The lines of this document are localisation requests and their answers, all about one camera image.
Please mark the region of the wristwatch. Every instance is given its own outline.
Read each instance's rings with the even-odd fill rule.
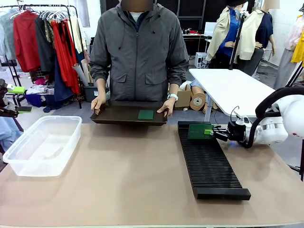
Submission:
[[[179,97],[177,96],[177,95],[175,95],[175,94],[169,94],[168,95],[168,99],[170,98],[170,97],[174,97],[175,98],[175,102],[177,102],[178,100],[179,100]]]

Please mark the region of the plastic container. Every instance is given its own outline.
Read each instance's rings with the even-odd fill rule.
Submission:
[[[54,177],[67,165],[81,134],[78,116],[45,116],[3,155],[18,176]]]

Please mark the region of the red garment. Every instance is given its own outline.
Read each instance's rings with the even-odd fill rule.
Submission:
[[[38,70],[40,67],[35,19],[38,17],[25,11],[15,17],[13,24],[15,51],[23,72]]]
[[[54,31],[56,54],[60,66],[62,80],[72,88],[74,94],[79,94],[78,74],[72,68],[77,63],[75,46],[68,29],[68,22],[51,22]]]

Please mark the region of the person's right hand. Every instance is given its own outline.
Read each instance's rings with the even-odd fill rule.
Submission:
[[[229,41],[229,42],[225,43],[225,47],[227,47],[227,48],[231,48],[231,47],[234,48],[235,45],[236,44],[232,41]]]
[[[259,42],[256,42],[256,49],[260,49],[260,48],[262,48],[262,47],[263,47],[262,44],[260,44]]]
[[[100,106],[105,104],[106,102],[106,97],[105,97],[105,93],[99,95],[97,98],[95,98],[92,103],[91,103],[91,110],[95,111],[96,115],[99,114],[100,112]]]

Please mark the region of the tabletop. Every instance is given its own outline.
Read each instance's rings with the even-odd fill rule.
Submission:
[[[59,177],[0,173],[0,225],[245,227],[304,221],[304,184],[268,146],[220,142],[250,201],[196,200],[177,126],[83,124]]]
[[[240,70],[190,69],[213,101],[226,115],[256,117],[257,106],[275,90]]]

